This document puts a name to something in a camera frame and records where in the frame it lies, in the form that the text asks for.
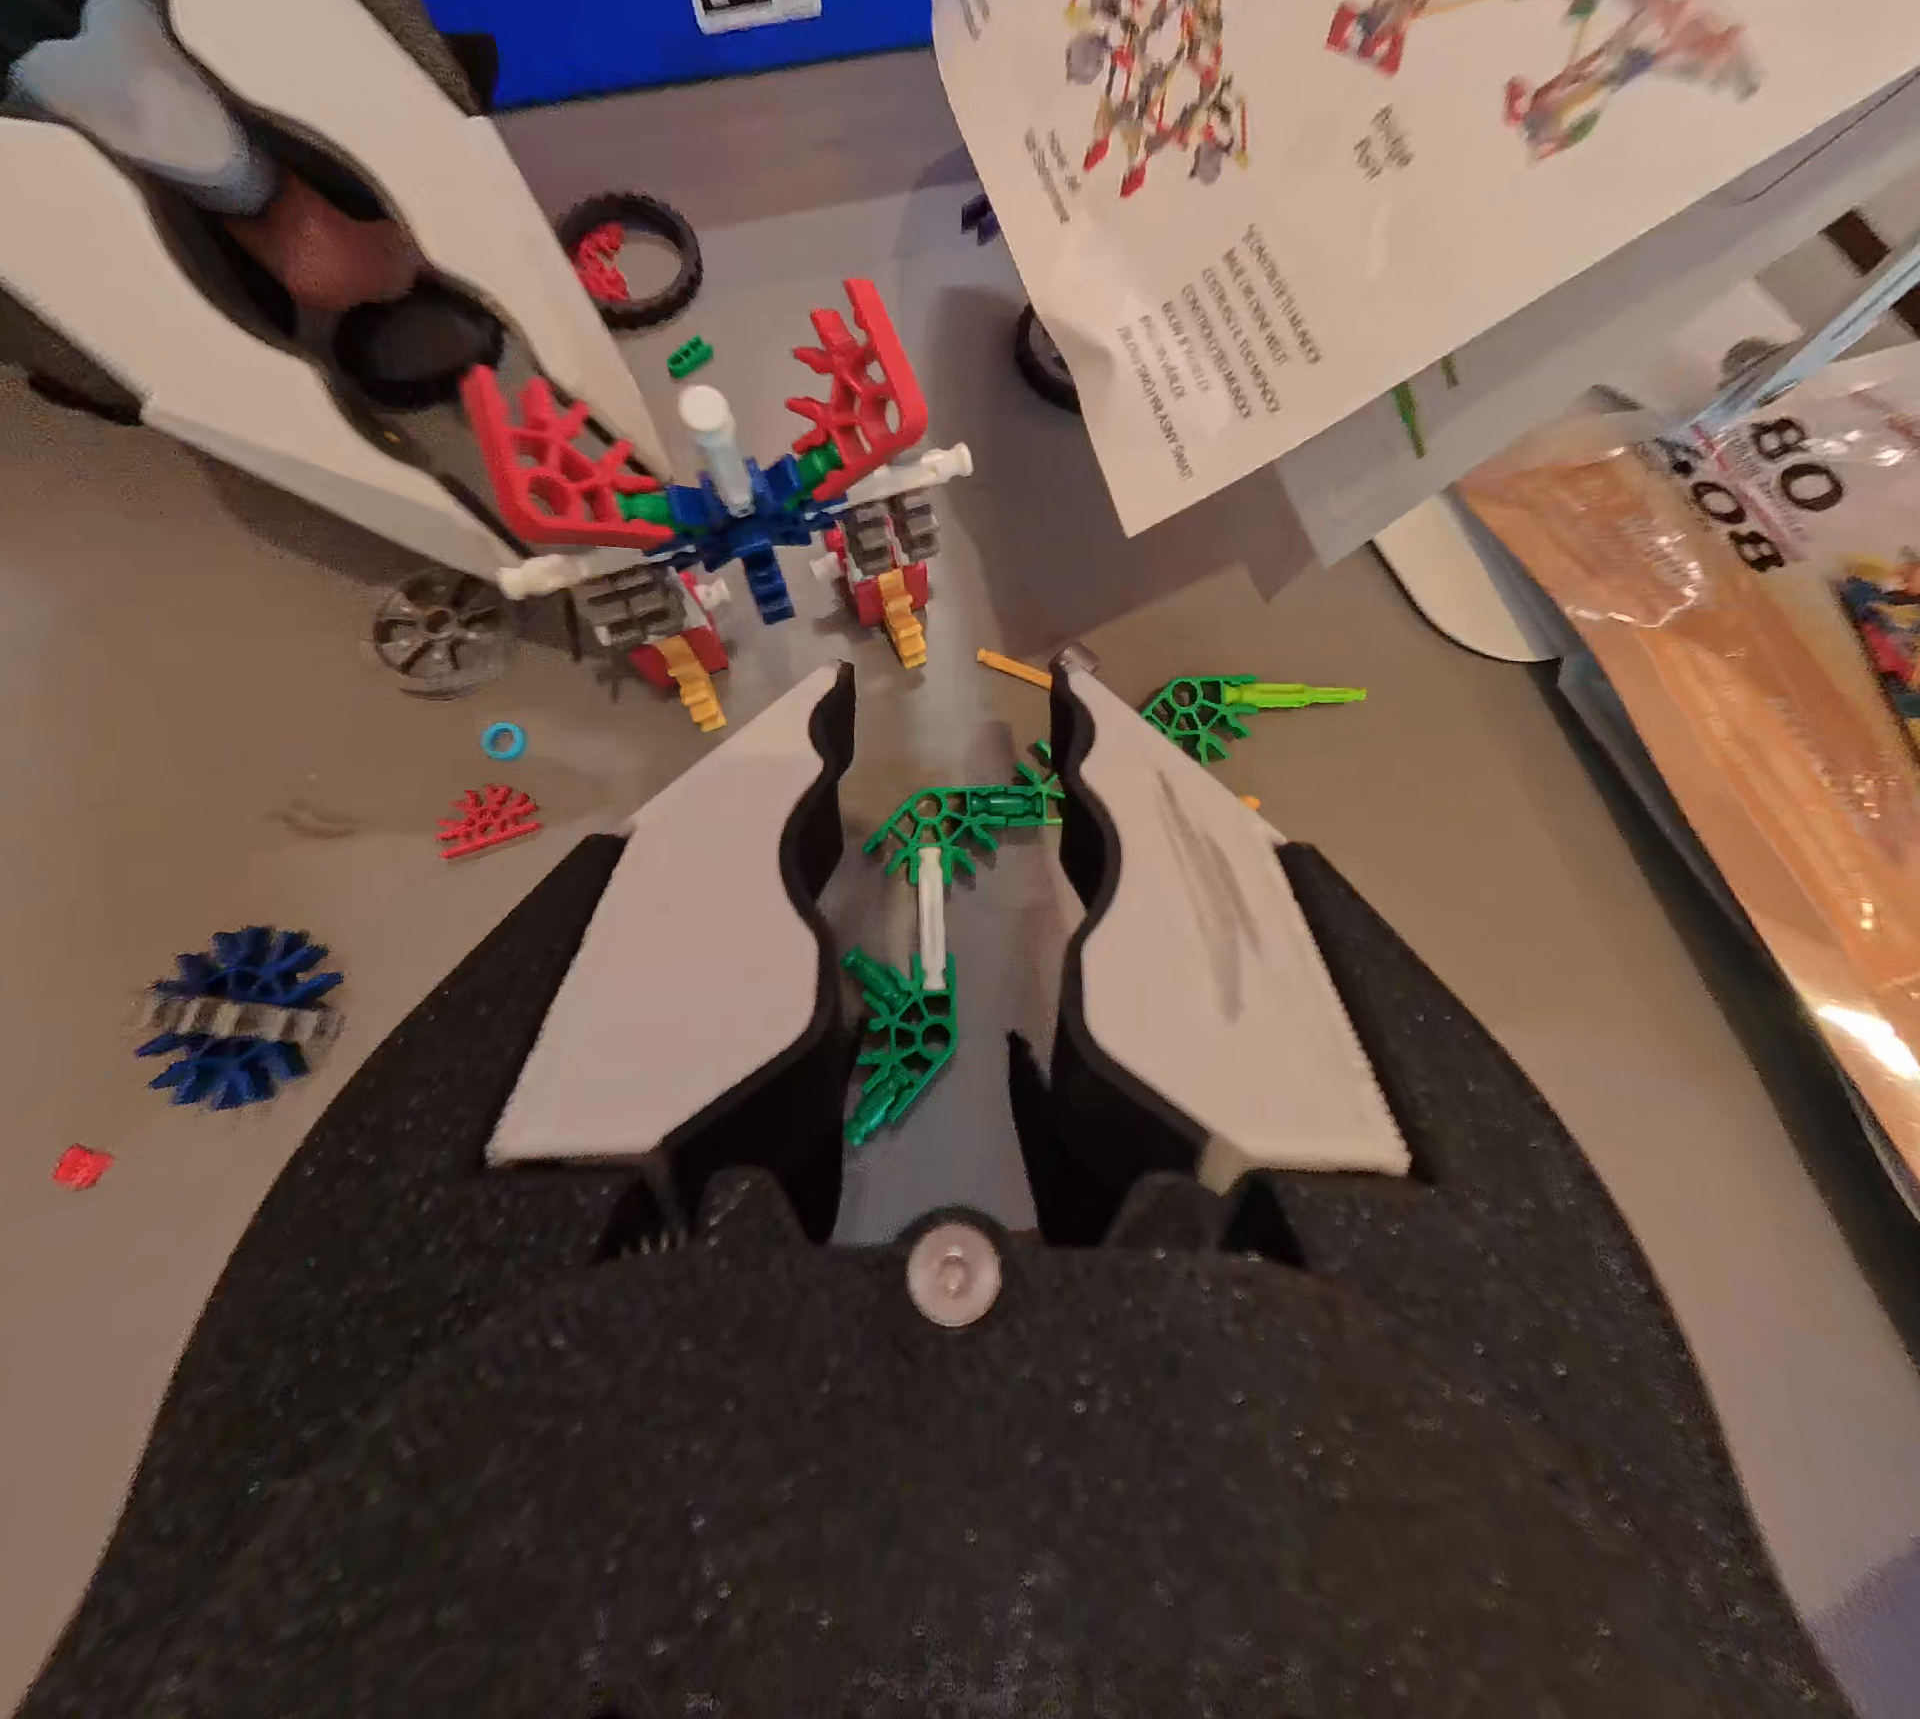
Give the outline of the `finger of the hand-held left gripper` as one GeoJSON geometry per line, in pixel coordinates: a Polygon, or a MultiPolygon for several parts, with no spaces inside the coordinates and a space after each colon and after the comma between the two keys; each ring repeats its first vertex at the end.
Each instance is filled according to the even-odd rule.
{"type": "Polygon", "coordinates": [[[84,135],[2,121],[2,253],[3,291],[129,389],[146,425],[428,561],[489,581],[517,563],[445,483],[368,435],[321,371],[207,297],[84,135]]]}
{"type": "Polygon", "coordinates": [[[345,161],[443,279],[509,325],[549,383],[645,467],[670,459],[642,389],[489,117],[463,113],[360,0],[166,0],[231,97],[345,161]]]}

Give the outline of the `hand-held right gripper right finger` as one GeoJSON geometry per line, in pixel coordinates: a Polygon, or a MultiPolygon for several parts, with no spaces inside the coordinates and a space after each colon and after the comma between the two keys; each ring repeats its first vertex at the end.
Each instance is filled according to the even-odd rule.
{"type": "Polygon", "coordinates": [[[1153,1175],[1224,1203],[1268,1175],[1411,1177],[1271,823],[1081,663],[1050,667],[1050,753],[1081,911],[1048,1057],[1007,1051],[1041,1239],[1102,1243],[1153,1175]]]}

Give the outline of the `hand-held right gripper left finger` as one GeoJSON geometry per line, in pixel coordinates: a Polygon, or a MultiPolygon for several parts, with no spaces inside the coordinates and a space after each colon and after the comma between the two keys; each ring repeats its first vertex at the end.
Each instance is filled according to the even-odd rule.
{"type": "Polygon", "coordinates": [[[654,1163],[691,1209],[760,1167],[826,1243],[852,1031],[822,893],[844,853],[855,675],[803,675],[652,795],[487,1139],[492,1167],[654,1163]]]}

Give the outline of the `red fan connector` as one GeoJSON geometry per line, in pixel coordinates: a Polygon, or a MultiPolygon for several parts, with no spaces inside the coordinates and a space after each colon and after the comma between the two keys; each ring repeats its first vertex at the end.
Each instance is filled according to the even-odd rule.
{"type": "Polygon", "coordinates": [[[542,807],[530,791],[508,781],[484,781],[443,807],[434,833],[436,857],[442,863],[467,861],[542,829],[542,807]]]}
{"type": "Polygon", "coordinates": [[[562,405],[542,377],[509,393],[487,365],[465,369],[457,397],[498,513],[523,543],[661,551],[680,541],[661,483],[583,401],[562,405]]]}

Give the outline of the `blue red toy model core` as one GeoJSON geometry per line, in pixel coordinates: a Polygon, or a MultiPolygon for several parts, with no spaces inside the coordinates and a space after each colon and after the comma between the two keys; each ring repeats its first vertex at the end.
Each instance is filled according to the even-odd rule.
{"type": "Polygon", "coordinates": [[[779,553],[823,547],[831,511],[875,467],[920,445],[943,447],[927,441],[924,391],[881,293],[870,279],[849,277],[844,295],[844,307],[812,311],[812,341],[793,349],[820,383],[820,391],[785,403],[802,423],[797,439],[761,461],[747,453],[731,415],[752,473],[753,511],[729,515],[712,493],[706,465],[690,483],[661,485],[680,541],[654,551],[652,559],[675,569],[697,565],[708,573],[739,569],[768,625],[795,611],[779,553]]]}

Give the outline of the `person's left hand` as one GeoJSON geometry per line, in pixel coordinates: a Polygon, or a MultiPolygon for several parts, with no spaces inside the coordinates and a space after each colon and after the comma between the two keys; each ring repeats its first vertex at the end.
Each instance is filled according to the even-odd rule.
{"type": "Polygon", "coordinates": [[[389,303],[425,271],[400,223],[349,217],[291,169],[280,171],[271,199],[257,213],[227,215],[222,225],[296,303],[316,311],[389,303]]]}

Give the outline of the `small black tyre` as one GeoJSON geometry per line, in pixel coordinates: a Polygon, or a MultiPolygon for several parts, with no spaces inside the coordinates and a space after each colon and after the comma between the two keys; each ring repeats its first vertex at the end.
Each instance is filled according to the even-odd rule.
{"type": "Polygon", "coordinates": [[[571,271],[574,243],[607,219],[620,219],[625,229],[620,265],[632,299],[624,305],[600,305],[588,293],[600,319],[615,333],[637,333],[685,311],[706,275],[702,243],[688,219],[654,195],[601,193],[565,209],[555,223],[555,235],[571,271]]]}

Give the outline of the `silver wheel hub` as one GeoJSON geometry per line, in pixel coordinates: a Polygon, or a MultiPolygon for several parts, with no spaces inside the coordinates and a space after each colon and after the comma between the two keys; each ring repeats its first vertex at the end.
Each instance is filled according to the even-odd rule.
{"type": "Polygon", "coordinates": [[[380,599],[366,643],[401,693],[469,697],[515,657],[515,603],[492,579],[420,569],[380,599]]]}

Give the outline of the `blue grey snowflake connector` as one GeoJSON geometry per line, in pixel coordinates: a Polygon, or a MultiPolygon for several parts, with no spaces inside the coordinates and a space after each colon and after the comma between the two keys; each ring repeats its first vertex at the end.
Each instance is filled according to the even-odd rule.
{"type": "Polygon", "coordinates": [[[147,1087],[207,1111],[271,1101],[335,1043],[341,981],[306,931],[257,923],[216,933],[144,993],[134,1055],[155,1063],[147,1087]]]}

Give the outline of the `white book stand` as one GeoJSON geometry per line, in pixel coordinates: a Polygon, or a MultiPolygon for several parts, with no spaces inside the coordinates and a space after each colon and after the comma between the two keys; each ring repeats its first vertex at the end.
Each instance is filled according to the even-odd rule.
{"type": "Polygon", "coordinates": [[[1369,545],[1453,645],[1524,667],[1551,665],[1571,647],[1560,607],[1453,487],[1411,505],[1369,545]]]}

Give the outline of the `grey wheel with black tyre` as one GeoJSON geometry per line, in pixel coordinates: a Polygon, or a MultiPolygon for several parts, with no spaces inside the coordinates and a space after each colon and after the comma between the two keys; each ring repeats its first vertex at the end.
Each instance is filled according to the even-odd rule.
{"type": "Polygon", "coordinates": [[[1019,377],[1041,401],[1073,415],[1081,411],[1072,369],[1032,303],[1019,309],[1014,325],[1014,359],[1019,377]]]}

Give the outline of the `toy instruction booklet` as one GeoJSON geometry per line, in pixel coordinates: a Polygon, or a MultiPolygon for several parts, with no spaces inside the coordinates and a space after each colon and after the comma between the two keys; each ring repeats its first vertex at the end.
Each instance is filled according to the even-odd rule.
{"type": "Polygon", "coordinates": [[[930,0],[1125,533],[1276,467],[1324,557],[1916,147],[1916,0],[930,0]]]}

